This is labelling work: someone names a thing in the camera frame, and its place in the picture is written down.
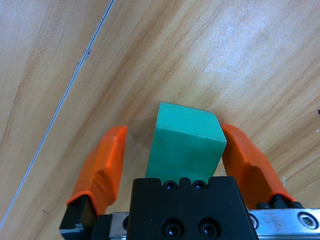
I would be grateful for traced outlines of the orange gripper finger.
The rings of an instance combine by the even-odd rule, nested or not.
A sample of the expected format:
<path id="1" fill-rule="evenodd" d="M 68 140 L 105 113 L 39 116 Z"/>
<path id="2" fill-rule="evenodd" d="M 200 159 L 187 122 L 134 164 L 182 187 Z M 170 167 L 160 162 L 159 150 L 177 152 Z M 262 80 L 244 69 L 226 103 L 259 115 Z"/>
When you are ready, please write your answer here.
<path id="1" fill-rule="evenodd" d="M 285 189 L 264 153 L 239 128 L 222 124 L 225 172 L 235 178 L 248 209 L 302 209 Z"/>
<path id="2" fill-rule="evenodd" d="M 126 126 L 108 130 L 86 158 L 67 200 L 61 233 L 92 233 L 117 199 L 126 148 Z"/>

